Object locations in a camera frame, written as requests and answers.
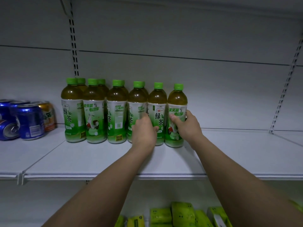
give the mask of hand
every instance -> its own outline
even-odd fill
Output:
[[[144,113],[141,119],[138,119],[132,129],[132,146],[140,151],[146,151],[150,154],[157,142],[158,126],[153,127],[148,114]]]
[[[182,122],[174,114],[170,114],[169,118],[178,127],[181,138],[187,141],[190,145],[199,139],[203,134],[197,118],[189,111],[186,111],[187,120]]]

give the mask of person's left hand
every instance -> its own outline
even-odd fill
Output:
[[[158,126],[153,127],[148,114],[144,113],[141,119],[132,125],[132,147],[150,154],[157,142]]]

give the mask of person's left arm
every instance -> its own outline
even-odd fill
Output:
[[[132,126],[131,149],[73,196],[42,227],[114,226],[134,177],[156,145],[158,129],[144,114]]]

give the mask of person's right arm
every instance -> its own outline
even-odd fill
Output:
[[[174,115],[170,118],[199,156],[233,227],[303,226],[300,211],[211,143],[189,110],[186,115],[185,122]]]

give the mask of blue can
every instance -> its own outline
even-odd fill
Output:
[[[12,99],[0,99],[0,119],[11,120],[12,116],[9,111]]]
[[[21,101],[21,100],[13,100],[10,102],[10,113],[11,116],[13,117],[13,119],[15,120],[16,117],[16,112],[17,112],[17,106],[21,105],[21,104],[26,104],[26,103],[30,103],[29,101]]]
[[[43,112],[37,104],[18,105],[16,116],[21,139],[35,140],[44,136]]]
[[[19,137],[18,126],[9,120],[0,120],[0,140],[10,140]]]

